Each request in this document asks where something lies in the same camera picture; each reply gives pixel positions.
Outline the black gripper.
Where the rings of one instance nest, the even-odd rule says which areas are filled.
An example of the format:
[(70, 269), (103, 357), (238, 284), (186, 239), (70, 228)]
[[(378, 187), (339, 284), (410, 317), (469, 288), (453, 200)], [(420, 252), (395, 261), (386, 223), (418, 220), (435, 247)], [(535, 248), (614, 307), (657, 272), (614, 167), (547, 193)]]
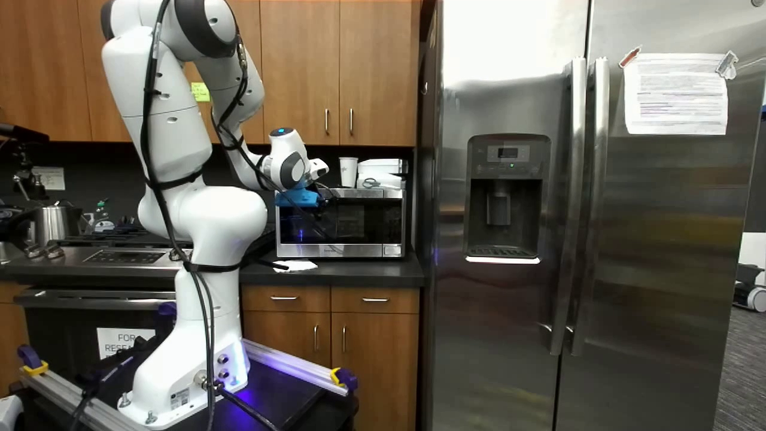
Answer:
[(339, 193), (335, 192), (336, 187), (331, 187), (322, 182), (315, 182), (311, 187), (319, 193), (319, 209), (328, 209), (331, 204), (335, 204), (339, 199)]

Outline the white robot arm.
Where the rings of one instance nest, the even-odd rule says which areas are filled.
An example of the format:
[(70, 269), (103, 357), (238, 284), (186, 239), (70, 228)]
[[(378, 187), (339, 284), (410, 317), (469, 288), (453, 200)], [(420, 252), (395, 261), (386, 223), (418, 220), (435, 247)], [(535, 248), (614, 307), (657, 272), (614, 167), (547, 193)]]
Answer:
[(119, 412), (167, 431), (248, 382), (238, 265), (268, 226), (268, 192), (320, 180), (301, 137), (280, 127), (256, 155), (244, 123), (262, 81), (226, 0), (106, 0), (106, 79), (143, 169), (135, 218), (170, 239), (177, 320), (140, 362)]

